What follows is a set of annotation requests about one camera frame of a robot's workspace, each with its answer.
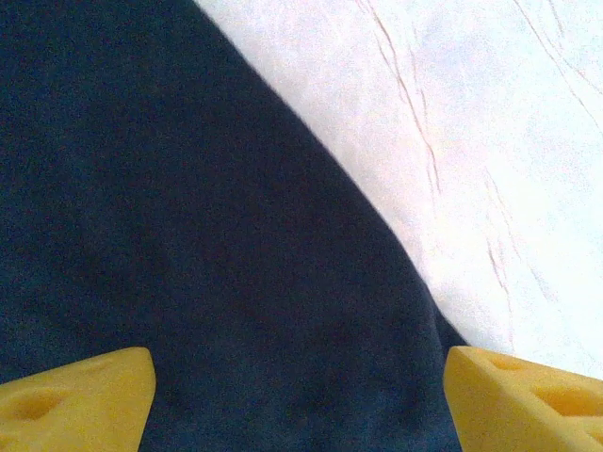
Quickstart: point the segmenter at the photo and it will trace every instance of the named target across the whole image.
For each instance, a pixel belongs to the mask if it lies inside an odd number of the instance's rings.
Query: yellow foam piece
[[[444,389],[464,452],[603,452],[603,381],[475,347]]]
[[[11,381],[0,385],[0,451],[136,452],[154,395],[141,347]]]

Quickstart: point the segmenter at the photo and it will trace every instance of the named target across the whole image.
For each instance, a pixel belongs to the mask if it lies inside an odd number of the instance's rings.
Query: yellow triangular object
[[[603,452],[603,381],[475,347],[444,389],[464,452]]]
[[[154,395],[141,347],[11,381],[0,385],[0,451],[136,452]]]

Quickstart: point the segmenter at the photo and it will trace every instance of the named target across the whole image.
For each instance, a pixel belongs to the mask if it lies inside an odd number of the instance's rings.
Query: dark blue fabric
[[[142,451],[460,450],[463,341],[194,4],[0,9],[0,381],[145,346]]]

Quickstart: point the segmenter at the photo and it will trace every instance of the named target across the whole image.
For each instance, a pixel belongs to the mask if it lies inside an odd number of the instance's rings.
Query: yellow object
[[[155,395],[132,347],[0,385],[1,452],[135,452]]]
[[[444,389],[464,452],[603,452],[603,381],[475,347]]]

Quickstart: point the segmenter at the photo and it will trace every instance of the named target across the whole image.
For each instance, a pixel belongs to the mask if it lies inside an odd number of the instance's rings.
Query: yellow plastic part
[[[603,381],[475,347],[444,389],[464,452],[603,452]]]
[[[132,347],[0,385],[1,452],[136,452],[155,395]]]

